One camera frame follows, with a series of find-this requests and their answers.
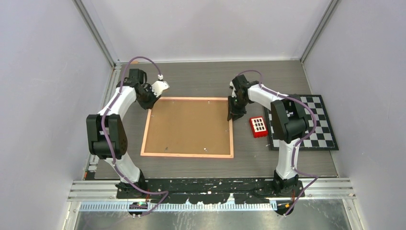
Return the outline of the pink picture frame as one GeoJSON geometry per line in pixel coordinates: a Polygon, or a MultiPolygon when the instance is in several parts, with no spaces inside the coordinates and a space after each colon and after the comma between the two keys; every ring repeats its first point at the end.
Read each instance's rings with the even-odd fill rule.
{"type": "Polygon", "coordinates": [[[148,110],[141,156],[234,157],[233,122],[222,97],[162,97],[148,110]]]}

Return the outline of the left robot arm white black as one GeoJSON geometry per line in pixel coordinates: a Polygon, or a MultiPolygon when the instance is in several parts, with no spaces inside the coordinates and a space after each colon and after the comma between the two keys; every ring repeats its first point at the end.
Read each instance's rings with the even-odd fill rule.
{"type": "Polygon", "coordinates": [[[147,192],[143,172],[130,158],[128,139],[123,118],[129,107],[138,102],[143,109],[152,109],[169,84],[158,75],[153,84],[147,82],[147,74],[140,69],[130,69],[122,77],[108,104],[97,114],[86,118],[89,151],[108,163],[119,175],[117,187],[129,192],[135,198],[142,198],[147,192]]]}

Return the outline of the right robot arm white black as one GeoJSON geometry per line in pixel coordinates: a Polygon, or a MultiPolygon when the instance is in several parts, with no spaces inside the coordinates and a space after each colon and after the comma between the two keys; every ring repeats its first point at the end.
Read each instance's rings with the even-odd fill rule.
{"type": "Polygon", "coordinates": [[[227,120],[243,117],[246,105],[252,103],[259,103],[271,112],[272,127],[280,144],[271,188],[278,196],[287,196],[298,185],[295,155],[309,129],[305,105],[298,95],[281,94],[258,81],[249,82],[243,74],[234,77],[229,87],[232,93],[227,98],[227,120]]]}

